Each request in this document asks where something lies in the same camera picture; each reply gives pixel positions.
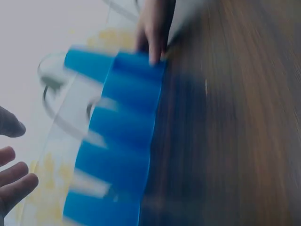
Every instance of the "wooden table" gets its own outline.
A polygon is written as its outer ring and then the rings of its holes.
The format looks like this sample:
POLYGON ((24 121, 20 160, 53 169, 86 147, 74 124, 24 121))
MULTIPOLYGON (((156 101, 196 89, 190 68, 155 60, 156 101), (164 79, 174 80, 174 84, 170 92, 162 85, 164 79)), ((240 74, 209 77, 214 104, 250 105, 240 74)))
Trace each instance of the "wooden table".
POLYGON ((205 3, 171 52, 140 225, 300 226, 301 1, 205 3))

